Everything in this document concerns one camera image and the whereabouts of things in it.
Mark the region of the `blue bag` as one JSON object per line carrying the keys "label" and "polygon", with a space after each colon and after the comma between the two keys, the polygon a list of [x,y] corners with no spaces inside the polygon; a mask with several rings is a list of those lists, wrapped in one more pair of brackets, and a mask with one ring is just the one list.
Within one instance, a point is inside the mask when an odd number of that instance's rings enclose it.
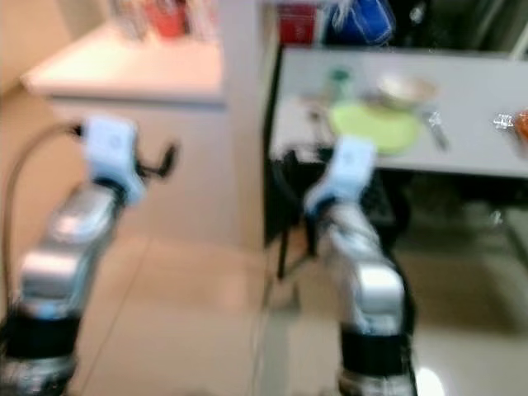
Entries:
{"label": "blue bag", "polygon": [[328,43],[384,45],[395,31],[388,0],[338,0],[328,9]]}

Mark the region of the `white counter cabinet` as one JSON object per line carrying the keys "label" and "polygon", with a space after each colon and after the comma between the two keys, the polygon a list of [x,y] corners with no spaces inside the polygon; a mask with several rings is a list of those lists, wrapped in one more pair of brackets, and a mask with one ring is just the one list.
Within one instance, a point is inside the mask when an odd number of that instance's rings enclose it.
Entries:
{"label": "white counter cabinet", "polygon": [[128,41],[105,24],[22,81],[63,118],[105,113],[135,121],[140,151],[151,161],[166,144],[178,144],[174,174],[148,186],[142,203],[122,218],[122,230],[234,245],[240,219],[222,71],[212,43]]}

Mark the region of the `short silver fork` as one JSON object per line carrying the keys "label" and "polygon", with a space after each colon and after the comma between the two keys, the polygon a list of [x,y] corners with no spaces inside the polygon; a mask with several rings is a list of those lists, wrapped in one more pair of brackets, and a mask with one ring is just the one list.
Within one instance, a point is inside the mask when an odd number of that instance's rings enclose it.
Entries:
{"label": "short silver fork", "polygon": [[450,148],[450,143],[444,132],[441,114],[439,114],[435,109],[429,109],[422,111],[422,116],[437,148],[441,152],[448,151]]}

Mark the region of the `red cardboard box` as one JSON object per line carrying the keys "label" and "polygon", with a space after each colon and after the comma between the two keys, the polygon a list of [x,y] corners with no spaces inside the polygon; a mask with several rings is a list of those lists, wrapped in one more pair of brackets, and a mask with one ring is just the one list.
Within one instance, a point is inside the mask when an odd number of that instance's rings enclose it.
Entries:
{"label": "red cardboard box", "polygon": [[276,5],[279,41],[283,45],[312,45],[316,42],[318,7],[312,3]]}

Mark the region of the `mint green cup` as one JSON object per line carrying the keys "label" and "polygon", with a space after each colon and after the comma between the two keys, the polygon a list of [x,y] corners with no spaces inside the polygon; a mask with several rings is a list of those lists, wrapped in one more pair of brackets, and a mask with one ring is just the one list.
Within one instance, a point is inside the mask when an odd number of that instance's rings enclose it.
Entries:
{"label": "mint green cup", "polygon": [[328,73],[327,99],[329,103],[351,101],[355,96],[353,78],[346,68],[333,68]]}

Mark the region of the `cream white bowl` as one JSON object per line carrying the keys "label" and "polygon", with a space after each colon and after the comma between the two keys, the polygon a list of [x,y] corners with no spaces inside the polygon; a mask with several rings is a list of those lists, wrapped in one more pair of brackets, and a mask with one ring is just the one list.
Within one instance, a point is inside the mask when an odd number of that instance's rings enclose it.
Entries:
{"label": "cream white bowl", "polygon": [[381,75],[375,87],[381,105],[393,109],[426,105],[438,92],[438,86],[429,79],[408,74]]}

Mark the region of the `grey folding table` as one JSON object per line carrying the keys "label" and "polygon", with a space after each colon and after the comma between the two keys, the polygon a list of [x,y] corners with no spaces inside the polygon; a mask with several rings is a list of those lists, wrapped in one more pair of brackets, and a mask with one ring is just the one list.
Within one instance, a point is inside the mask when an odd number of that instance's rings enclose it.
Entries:
{"label": "grey folding table", "polygon": [[427,204],[456,210],[461,201],[479,201],[528,260],[528,148],[518,148],[498,124],[501,116],[528,110],[528,61],[419,50],[283,49],[268,102],[272,158],[312,135],[304,98],[336,68],[351,72],[359,87],[393,72],[438,84],[427,109],[439,114],[448,146],[438,148],[426,136],[379,165],[401,222],[425,219]]}

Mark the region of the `red container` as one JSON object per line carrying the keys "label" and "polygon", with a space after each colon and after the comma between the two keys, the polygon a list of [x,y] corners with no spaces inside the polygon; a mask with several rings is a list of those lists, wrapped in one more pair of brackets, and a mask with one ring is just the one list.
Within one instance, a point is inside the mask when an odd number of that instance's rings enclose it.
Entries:
{"label": "red container", "polygon": [[148,22],[163,40],[180,39],[188,34],[187,8],[187,0],[144,0]]}

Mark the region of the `orange plate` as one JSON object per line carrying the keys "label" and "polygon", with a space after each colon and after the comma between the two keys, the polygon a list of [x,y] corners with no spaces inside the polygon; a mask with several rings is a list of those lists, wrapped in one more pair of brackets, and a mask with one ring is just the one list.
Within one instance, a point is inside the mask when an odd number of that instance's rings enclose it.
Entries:
{"label": "orange plate", "polygon": [[512,117],[514,132],[518,143],[518,152],[528,159],[528,109],[518,111]]}

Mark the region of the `light green plate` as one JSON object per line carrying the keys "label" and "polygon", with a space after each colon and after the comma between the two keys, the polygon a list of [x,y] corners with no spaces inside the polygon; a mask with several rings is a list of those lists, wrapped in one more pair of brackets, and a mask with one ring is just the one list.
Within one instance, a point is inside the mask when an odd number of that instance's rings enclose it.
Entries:
{"label": "light green plate", "polygon": [[417,143],[422,121],[408,111],[364,102],[338,103],[327,112],[332,132],[369,140],[383,155],[399,155]]}

